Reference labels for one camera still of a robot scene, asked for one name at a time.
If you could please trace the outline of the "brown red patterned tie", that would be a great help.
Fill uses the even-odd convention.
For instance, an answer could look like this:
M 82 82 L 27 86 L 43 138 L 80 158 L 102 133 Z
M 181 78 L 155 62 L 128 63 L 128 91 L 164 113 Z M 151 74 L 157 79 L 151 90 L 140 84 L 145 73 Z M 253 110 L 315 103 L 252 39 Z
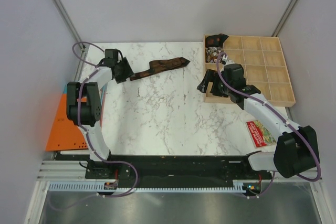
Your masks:
M 161 72 L 170 71 L 174 69 L 184 68 L 190 63 L 184 57 L 177 57 L 167 60 L 153 60 L 149 62 L 149 69 L 146 71 L 135 73 L 130 77 L 131 81 L 143 79 Z

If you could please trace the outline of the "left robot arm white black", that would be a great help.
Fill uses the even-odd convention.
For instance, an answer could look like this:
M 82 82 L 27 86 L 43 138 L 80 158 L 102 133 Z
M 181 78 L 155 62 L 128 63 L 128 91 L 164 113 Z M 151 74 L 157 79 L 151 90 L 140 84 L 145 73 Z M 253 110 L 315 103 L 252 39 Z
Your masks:
M 126 58 L 120 61 L 105 58 L 81 82 L 67 84 L 67 118 L 78 127 L 85 138 L 90 151 L 89 167 L 98 164 L 97 173 L 103 178 L 111 178 L 116 165 L 125 165 L 129 171 L 135 170 L 128 162 L 108 160 L 110 149 L 106 145 L 100 125 L 100 90 L 111 80 L 121 83 L 132 75 L 133 71 Z

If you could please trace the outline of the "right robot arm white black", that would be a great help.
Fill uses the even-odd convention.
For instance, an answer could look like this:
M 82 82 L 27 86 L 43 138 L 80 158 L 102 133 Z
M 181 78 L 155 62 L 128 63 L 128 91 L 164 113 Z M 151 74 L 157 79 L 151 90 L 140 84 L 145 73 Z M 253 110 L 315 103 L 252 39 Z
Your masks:
M 284 178 L 298 176 L 309 182 L 321 178 L 316 131 L 281 115 L 258 88 L 247 85 L 241 65 L 226 66 L 222 71 L 206 70 L 197 89 L 205 93 L 210 83 L 212 95 L 229 97 L 232 103 L 258 120 L 277 141 L 274 152 L 250 154 L 248 161 L 241 164 L 240 172 L 245 178 L 254 178 L 260 170 L 278 172 Z

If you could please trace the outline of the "rolled colourful tie in tray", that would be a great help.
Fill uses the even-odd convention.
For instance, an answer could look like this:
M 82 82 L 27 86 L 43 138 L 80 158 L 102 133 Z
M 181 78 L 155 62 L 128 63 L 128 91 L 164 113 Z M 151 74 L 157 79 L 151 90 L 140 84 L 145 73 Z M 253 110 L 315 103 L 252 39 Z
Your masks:
M 217 57 L 223 53 L 221 47 L 207 47 L 205 48 L 205 62 L 206 63 L 216 63 Z

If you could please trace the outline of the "rolled dark tie in tray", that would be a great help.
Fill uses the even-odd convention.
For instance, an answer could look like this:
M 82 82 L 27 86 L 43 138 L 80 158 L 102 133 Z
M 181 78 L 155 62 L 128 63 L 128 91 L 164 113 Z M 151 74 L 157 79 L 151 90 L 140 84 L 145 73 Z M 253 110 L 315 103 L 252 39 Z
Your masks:
M 205 38 L 205 47 L 222 47 L 228 38 L 226 34 L 209 35 Z

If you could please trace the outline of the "wooden compartment tray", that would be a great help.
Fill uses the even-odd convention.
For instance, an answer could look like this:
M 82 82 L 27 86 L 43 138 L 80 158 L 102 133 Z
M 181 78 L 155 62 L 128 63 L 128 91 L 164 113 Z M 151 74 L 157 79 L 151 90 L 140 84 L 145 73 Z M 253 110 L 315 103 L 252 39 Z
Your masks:
M 204 71 L 216 71 L 216 63 L 205 62 L 207 36 Z M 272 105 L 290 108 L 296 103 L 278 37 L 229 35 L 221 48 L 229 60 L 242 65 L 246 83 L 257 87 Z

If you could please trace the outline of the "red treehouse book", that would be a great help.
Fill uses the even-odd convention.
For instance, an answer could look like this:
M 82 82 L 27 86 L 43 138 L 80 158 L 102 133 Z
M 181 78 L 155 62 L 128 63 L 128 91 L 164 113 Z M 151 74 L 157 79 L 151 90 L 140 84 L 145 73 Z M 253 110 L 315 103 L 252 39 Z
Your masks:
M 246 126 L 255 148 L 276 145 L 275 138 L 258 120 L 247 121 Z

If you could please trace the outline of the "orange folder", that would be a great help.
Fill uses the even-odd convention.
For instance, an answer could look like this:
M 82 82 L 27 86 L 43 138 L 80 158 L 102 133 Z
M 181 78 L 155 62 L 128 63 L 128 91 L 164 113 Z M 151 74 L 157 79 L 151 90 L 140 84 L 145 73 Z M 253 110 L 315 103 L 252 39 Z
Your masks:
M 87 150 L 85 139 L 66 114 L 67 94 L 63 93 L 52 125 L 46 151 Z

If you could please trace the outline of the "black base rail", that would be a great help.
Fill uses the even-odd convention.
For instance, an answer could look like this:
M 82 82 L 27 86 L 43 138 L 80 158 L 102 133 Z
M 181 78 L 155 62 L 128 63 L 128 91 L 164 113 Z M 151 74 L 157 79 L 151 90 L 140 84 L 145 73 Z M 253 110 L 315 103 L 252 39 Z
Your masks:
M 154 155 L 111 155 L 110 161 L 125 161 L 125 165 L 106 167 L 95 164 L 89 167 L 88 155 L 61 155 L 58 161 L 87 161 L 86 179 L 116 179 L 124 187 L 205 187 L 232 186 L 234 180 L 271 179 L 270 172 L 254 171 L 248 157 L 244 156 L 154 156 Z

